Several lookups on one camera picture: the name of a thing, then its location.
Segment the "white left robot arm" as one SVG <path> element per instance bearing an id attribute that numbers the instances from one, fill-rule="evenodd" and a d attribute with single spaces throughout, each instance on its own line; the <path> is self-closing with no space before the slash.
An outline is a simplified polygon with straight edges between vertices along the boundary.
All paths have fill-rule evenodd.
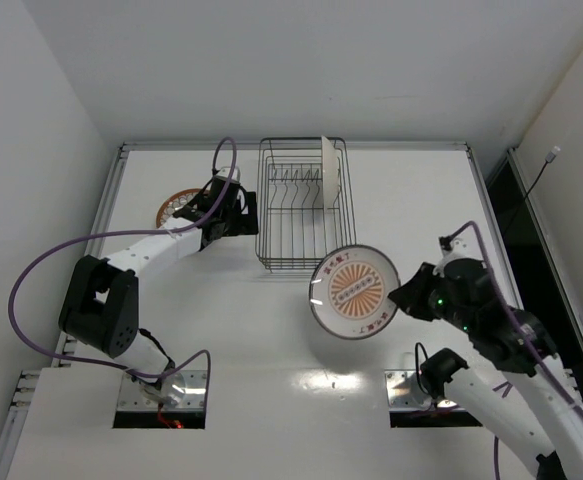
<path id="1" fill-rule="evenodd" d="M 223 237 L 258 233 L 257 196 L 218 174 L 164 221 L 157 235 L 104 258 L 87 255 L 74 268 L 59 316 L 64 333 L 121 364 L 143 393 L 176 404 L 183 375 L 157 339 L 140 327 L 142 285 Z"/>

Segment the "brown lattice pattern plate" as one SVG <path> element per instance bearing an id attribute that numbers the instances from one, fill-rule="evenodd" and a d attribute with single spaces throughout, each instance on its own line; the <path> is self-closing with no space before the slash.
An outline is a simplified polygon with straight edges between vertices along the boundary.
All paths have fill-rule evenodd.
<path id="1" fill-rule="evenodd" d="M 160 228 L 176 210 L 186 205 L 199 191 L 199 188 L 185 189 L 167 198 L 156 213 L 155 227 Z"/>

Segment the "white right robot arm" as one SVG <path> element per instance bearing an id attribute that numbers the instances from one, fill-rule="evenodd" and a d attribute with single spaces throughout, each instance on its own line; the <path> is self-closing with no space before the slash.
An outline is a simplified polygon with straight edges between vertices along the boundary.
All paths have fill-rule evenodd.
<path id="1" fill-rule="evenodd" d="M 424 263 L 389 299 L 408 316 L 444 320 L 512 386 L 505 399 L 461 355 L 443 348 L 417 369 L 434 400 L 478 420 L 537 479 L 583 479 L 583 404 L 554 342 L 532 314 L 509 306 L 489 264 L 470 258 Z"/>

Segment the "sunburst pattern plate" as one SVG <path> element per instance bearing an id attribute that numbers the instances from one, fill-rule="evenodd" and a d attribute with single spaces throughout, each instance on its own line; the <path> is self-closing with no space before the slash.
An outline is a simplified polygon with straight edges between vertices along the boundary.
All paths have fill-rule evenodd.
<path id="1" fill-rule="evenodd" d="M 401 286 L 397 269 L 380 250 L 355 244 L 323 258 L 309 283 L 309 305 L 330 335 L 363 340 L 379 334 L 398 307 L 388 295 Z"/>

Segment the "brown floral pattern plate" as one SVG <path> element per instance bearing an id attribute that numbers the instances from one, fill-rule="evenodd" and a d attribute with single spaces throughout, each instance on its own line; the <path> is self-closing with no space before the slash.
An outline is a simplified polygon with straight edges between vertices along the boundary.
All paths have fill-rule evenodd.
<path id="1" fill-rule="evenodd" d="M 321 137 L 321 169 L 323 209 L 332 209 L 340 193 L 340 170 L 338 152 L 332 142 Z"/>

